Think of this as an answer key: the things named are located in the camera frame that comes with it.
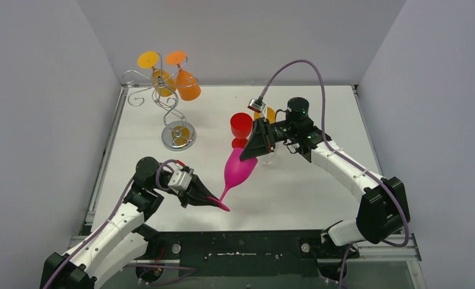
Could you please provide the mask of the clear wine glass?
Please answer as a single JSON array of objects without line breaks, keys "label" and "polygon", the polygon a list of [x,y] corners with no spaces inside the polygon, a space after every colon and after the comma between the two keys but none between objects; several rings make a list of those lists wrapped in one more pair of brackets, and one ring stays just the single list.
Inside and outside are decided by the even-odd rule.
[{"label": "clear wine glass", "polygon": [[270,167],[274,165],[277,157],[277,149],[275,149],[273,152],[270,152],[266,155],[258,157],[258,161],[262,166]]}]

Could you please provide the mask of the red wine glass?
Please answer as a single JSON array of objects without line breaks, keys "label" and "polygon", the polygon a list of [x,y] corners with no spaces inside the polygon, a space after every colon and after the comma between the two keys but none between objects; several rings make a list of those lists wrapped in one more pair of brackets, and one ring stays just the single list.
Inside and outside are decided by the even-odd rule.
[{"label": "red wine glass", "polygon": [[244,148],[247,144],[247,138],[252,131],[253,119],[247,113],[236,113],[230,119],[231,132],[234,139],[231,143],[232,148]]}]

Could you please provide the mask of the yellow wine glass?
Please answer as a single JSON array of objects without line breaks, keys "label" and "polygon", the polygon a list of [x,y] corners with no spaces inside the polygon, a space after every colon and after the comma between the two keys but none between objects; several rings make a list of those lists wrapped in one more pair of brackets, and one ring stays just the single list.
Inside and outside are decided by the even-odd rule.
[{"label": "yellow wine glass", "polygon": [[155,51],[146,51],[137,59],[142,69],[151,69],[151,81],[161,97],[171,96],[176,92],[176,83],[173,76],[163,69],[163,58]]},{"label": "yellow wine glass", "polygon": [[265,116],[265,118],[269,121],[269,123],[276,122],[276,113],[275,113],[275,110],[272,109],[271,107],[267,107],[263,113],[254,112],[253,114],[254,119],[258,119],[261,116]]}]

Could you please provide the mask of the pink wine glass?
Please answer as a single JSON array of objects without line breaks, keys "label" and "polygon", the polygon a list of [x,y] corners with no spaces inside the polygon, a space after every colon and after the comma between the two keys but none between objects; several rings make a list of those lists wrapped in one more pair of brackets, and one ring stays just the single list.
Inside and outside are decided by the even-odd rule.
[{"label": "pink wine glass", "polygon": [[209,200],[215,202],[216,205],[223,211],[230,211],[228,206],[223,203],[223,199],[225,198],[227,192],[246,181],[258,164],[257,157],[240,160],[240,155],[243,151],[243,148],[234,148],[225,164],[223,174],[225,188],[220,198],[217,199],[216,197],[208,197]]}]

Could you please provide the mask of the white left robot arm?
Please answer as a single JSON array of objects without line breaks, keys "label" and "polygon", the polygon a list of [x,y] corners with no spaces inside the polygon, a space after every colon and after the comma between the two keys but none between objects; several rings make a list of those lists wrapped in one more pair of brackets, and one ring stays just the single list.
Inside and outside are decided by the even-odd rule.
[{"label": "white left robot arm", "polygon": [[156,258],[160,233],[146,221],[163,202],[163,193],[176,196],[183,208],[218,205],[192,168],[178,160],[144,157],[107,219],[76,246],[47,258],[40,288],[101,288],[131,261]]}]

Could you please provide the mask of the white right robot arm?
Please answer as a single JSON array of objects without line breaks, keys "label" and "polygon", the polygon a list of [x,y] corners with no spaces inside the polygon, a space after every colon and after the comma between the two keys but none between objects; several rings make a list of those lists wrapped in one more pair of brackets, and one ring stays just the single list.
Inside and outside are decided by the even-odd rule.
[{"label": "white right robot arm", "polygon": [[378,244],[400,229],[407,230],[410,216],[402,181],[386,179],[359,164],[315,126],[308,111],[308,100],[295,97],[287,102],[285,120],[254,120],[240,160],[272,153],[277,143],[293,145],[295,154],[328,172],[351,192],[359,202],[357,216],[339,221],[321,234],[321,249],[329,258],[343,253],[345,245],[359,241]]}]

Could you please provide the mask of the chrome wine glass rack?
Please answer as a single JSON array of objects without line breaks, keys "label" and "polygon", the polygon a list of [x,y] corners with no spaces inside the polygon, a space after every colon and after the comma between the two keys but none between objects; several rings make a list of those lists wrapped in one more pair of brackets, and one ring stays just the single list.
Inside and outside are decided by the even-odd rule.
[{"label": "chrome wine glass rack", "polygon": [[[161,132],[161,141],[163,143],[163,146],[168,150],[174,152],[180,152],[190,148],[196,141],[196,130],[194,126],[188,122],[186,116],[178,110],[178,106],[181,100],[178,89],[176,88],[176,92],[174,92],[171,96],[161,97],[155,90],[154,85],[152,84],[151,75],[146,76],[145,74],[137,70],[127,70],[123,73],[122,80],[128,87],[138,86],[135,83],[134,78],[132,77],[133,74],[136,74],[150,81],[151,84],[150,86],[144,89],[137,90],[128,94],[127,103],[132,107],[139,107],[143,105],[145,102],[145,98],[136,97],[135,95],[150,90],[152,92],[151,98],[154,104],[165,111],[162,118],[164,128]],[[173,76],[174,79],[174,77],[176,77],[176,72],[171,74],[171,76]]]}]

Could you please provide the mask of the orange wine glass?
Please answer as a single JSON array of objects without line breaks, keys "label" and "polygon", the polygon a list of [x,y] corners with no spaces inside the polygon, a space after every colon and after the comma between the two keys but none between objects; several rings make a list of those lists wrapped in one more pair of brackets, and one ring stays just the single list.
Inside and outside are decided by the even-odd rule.
[{"label": "orange wine glass", "polygon": [[176,66],[176,88],[179,96],[184,101],[193,101],[201,94],[201,88],[198,80],[188,71],[184,69],[187,64],[188,57],[184,51],[171,52],[166,57],[166,63],[171,66]]}]

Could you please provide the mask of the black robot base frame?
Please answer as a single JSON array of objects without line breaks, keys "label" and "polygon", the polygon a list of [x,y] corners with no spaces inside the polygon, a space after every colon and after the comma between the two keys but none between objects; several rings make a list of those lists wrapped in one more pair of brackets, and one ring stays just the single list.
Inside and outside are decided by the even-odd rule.
[{"label": "black robot base frame", "polygon": [[141,262],[179,261],[196,277],[263,277],[318,275],[338,279],[346,253],[321,240],[318,229],[287,231],[161,232],[148,245]]}]

